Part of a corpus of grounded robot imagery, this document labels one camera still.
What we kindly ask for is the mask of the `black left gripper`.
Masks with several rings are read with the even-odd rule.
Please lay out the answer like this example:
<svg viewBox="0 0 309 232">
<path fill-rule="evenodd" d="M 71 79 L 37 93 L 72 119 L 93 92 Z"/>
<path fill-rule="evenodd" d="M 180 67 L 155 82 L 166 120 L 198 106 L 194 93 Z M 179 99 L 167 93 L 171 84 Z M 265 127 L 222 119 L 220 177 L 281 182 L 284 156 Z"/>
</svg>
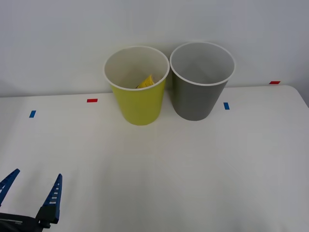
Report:
<svg viewBox="0 0 309 232">
<path fill-rule="evenodd" d="M 14 180 L 20 173 L 15 169 L 0 182 L 0 204 L 2 204 Z M 35 218 L 1 213 L 1 232 L 42 232 L 43 228 L 50 228 L 51 224 L 57 224 L 60 218 L 60 201 L 62 193 L 62 174 L 57 179 L 48 194 L 43 205 L 40 207 Z"/>
</svg>

